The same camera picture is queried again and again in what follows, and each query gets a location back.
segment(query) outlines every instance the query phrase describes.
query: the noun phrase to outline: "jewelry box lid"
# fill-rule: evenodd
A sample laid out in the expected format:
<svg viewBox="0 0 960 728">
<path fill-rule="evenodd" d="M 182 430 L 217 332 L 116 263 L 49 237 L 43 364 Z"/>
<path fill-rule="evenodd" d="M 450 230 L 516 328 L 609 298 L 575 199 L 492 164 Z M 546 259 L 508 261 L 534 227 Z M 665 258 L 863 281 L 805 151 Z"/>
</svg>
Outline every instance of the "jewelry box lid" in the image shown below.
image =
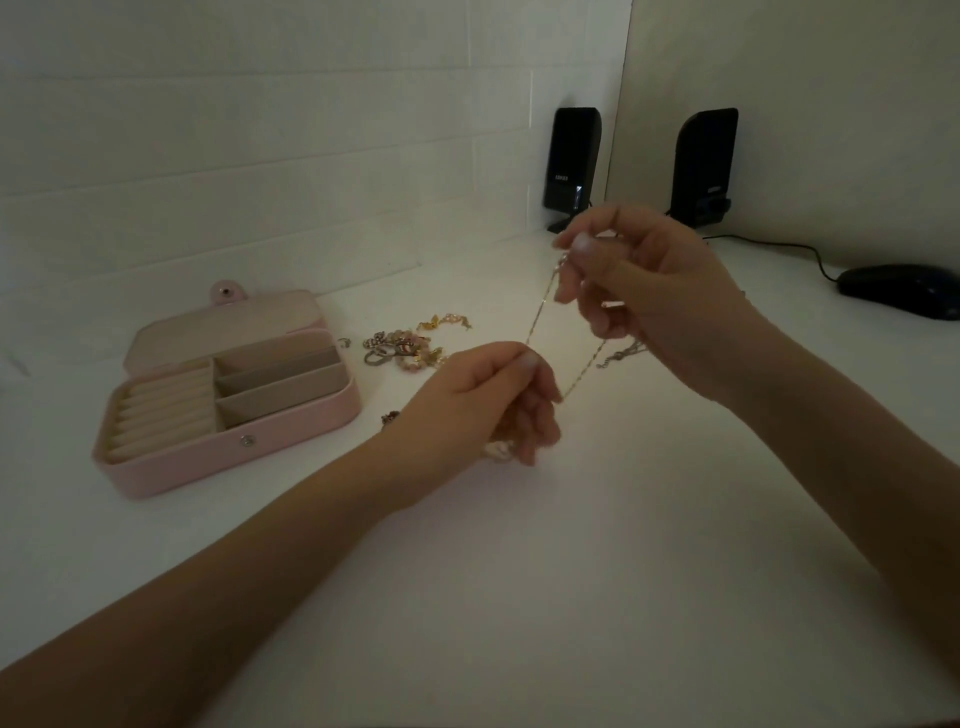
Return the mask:
<svg viewBox="0 0 960 728">
<path fill-rule="evenodd" d="M 157 321 L 133 338 L 124 369 L 131 376 L 158 367 L 272 339 L 301 328 L 325 328 L 324 315 L 309 291 L 248 298 L 239 283 L 220 280 L 210 288 L 213 305 Z"/>
</svg>

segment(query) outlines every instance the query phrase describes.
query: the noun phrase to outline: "hand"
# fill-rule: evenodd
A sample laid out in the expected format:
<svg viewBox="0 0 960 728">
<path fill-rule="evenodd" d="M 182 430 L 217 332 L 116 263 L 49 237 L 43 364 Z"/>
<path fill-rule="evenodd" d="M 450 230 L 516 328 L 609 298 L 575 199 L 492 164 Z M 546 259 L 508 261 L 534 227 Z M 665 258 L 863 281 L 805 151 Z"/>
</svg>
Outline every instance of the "hand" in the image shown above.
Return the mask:
<svg viewBox="0 0 960 728">
<path fill-rule="evenodd" d="M 538 354 L 518 342 L 488 344 L 453 354 L 371 444 L 399 462 L 422 497 L 491 441 L 514 441 L 516 459 L 533 466 L 539 448 L 560 440 L 553 406 L 560 401 L 553 370 Z"/>
<path fill-rule="evenodd" d="M 576 300 L 601 338 L 635 336 L 708 399 L 729 405 L 777 332 L 696 232 L 652 209 L 594 207 L 554 246 L 570 250 L 556 301 Z"/>
</svg>

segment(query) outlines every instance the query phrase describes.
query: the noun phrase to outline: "pink jewelry box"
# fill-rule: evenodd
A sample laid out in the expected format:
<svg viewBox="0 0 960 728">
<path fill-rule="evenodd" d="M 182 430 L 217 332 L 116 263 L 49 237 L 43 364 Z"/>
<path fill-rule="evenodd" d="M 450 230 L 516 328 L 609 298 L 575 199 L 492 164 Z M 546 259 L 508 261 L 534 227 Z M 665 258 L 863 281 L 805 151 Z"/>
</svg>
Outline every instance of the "pink jewelry box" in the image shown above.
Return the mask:
<svg viewBox="0 0 960 728">
<path fill-rule="evenodd" d="M 110 395 L 93 460 L 121 493 L 154 496 L 337 429 L 356 382 L 308 291 L 214 305 L 141 329 Z"/>
</svg>

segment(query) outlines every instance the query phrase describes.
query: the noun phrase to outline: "forearm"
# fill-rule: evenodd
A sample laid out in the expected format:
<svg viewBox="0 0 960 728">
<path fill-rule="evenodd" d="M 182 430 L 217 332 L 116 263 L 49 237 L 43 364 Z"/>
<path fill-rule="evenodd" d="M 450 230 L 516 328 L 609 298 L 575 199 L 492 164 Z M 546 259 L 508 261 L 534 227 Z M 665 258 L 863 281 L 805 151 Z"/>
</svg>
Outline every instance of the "forearm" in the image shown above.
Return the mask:
<svg viewBox="0 0 960 728">
<path fill-rule="evenodd" d="M 732 411 L 880 571 L 960 678 L 960 468 L 777 334 Z"/>
<path fill-rule="evenodd" d="M 362 450 L 0 673 L 10 725 L 184 725 L 385 516 Z"/>
</svg>

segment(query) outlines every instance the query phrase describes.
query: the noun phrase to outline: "speaker stand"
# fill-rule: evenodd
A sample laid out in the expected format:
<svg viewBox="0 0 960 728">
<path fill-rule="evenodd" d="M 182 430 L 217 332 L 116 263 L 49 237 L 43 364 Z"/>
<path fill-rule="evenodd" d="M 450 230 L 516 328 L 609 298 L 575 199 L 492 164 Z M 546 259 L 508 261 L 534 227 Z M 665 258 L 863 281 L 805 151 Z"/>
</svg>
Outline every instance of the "speaker stand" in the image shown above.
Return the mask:
<svg viewBox="0 0 960 728">
<path fill-rule="evenodd" d="M 547 232 L 552 232 L 555 235 L 559 235 L 561 232 L 565 231 L 568 227 L 570 227 L 570 223 L 572 222 L 573 222 L 573 218 L 568 217 L 565 220 L 561 220 L 560 222 L 556 222 L 553 225 L 549 226 L 547 228 Z"/>
</svg>

